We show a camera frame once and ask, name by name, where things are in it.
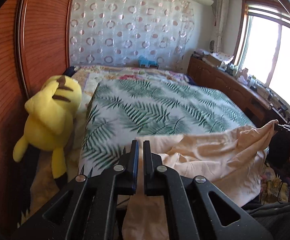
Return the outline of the red-brown wooden wardrobe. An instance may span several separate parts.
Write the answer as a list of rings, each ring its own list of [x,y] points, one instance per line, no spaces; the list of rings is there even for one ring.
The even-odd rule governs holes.
[[[13,161],[25,102],[53,75],[69,68],[72,0],[0,0],[0,228],[13,231],[25,206],[29,165]]]

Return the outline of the beige t-shirt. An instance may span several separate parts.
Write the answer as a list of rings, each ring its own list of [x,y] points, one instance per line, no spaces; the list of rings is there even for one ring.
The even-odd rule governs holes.
[[[191,179],[204,176],[242,207],[261,191],[265,150],[277,123],[271,120],[261,128],[246,125],[220,133],[144,136],[137,141],[149,141],[163,165]],[[136,194],[127,205],[123,238],[168,239],[163,198],[145,196],[142,170],[137,182]]]

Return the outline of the window with wooden frame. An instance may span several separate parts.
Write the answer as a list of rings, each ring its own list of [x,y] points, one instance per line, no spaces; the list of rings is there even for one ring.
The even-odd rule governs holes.
[[[290,109],[290,14],[277,2],[242,0],[234,63]]]

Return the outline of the palm leaf print quilt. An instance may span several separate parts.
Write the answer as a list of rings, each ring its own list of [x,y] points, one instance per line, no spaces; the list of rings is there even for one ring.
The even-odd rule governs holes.
[[[97,176],[136,137],[222,132],[251,120],[219,90],[157,80],[102,80],[88,104],[79,172]]]

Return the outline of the circle pattern sheer curtain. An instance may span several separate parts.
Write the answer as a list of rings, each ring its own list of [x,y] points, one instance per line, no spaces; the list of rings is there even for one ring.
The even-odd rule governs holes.
[[[135,66],[146,59],[181,72],[194,26],[188,0],[73,0],[70,62]]]

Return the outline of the cardboard box on sideboard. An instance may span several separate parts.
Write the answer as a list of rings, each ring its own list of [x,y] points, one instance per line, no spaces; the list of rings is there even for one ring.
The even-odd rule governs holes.
[[[217,59],[216,57],[214,57],[212,54],[207,55],[206,57],[206,61],[214,67],[220,67],[222,64],[222,60]]]

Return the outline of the long wooden sideboard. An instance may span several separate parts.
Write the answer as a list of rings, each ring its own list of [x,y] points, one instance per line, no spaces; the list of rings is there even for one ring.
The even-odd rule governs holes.
[[[261,95],[239,83],[234,77],[200,59],[193,56],[190,58],[187,75],[199,86],[223,92],[257,127],[263,126],[272,119],[277,119],[280,124],[290,125],[290,119],[282,116],[272,103],[267,102]]]

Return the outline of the blue toy on bed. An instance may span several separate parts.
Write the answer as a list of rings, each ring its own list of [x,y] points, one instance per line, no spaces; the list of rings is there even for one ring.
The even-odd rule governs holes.
[[[138,58],[138,65],[141,68],[159,68],[159,64],[156,61],[148,60],[144,56]]]

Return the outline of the yellow plush toy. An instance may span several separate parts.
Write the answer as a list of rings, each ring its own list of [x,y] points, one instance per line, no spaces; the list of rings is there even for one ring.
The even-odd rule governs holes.
[[[54,179],[67,172],[64,148],[74,127],[82,90],[78,81],[65,76],[50,77],[24,105],[28,113],[22,137],[14,146],[13,159],[20,162],[28,145],[52,152]]]

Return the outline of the floral bed blanket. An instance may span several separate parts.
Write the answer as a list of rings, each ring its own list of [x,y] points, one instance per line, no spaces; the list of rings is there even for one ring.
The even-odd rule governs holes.
[[[89,101],[100,81],[109,80],[159,80],[174,81],[189,84],[189,78],[182,73],[155,68],[108,67],[101,65],[74,66],[69,68],[69,74],[76,79],[82,89],[82,102],[79,112],[86,112]]]

